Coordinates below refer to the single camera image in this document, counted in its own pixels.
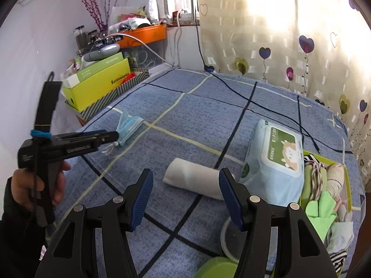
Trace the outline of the person left hand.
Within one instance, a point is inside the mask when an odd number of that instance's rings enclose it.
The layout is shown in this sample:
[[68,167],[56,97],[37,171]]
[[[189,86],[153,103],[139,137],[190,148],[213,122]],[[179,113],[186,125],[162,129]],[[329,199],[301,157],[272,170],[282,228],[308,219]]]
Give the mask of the person left hand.
[[[52,196],[53,206],[58,206],[65,194],[65,171],[69,171],[71,166],[68,162],[63,161],[58,169],[57,181],[55,186],[55,191]],[[26,169],[17,169],[13,173],[11,179],[11,194],[14,201],[19,205],[25,207],[28,211],[33,211],[34,203],[32,203],[29,191],[42,191],[44,189],[44,182],[35,176],[32,172]]]

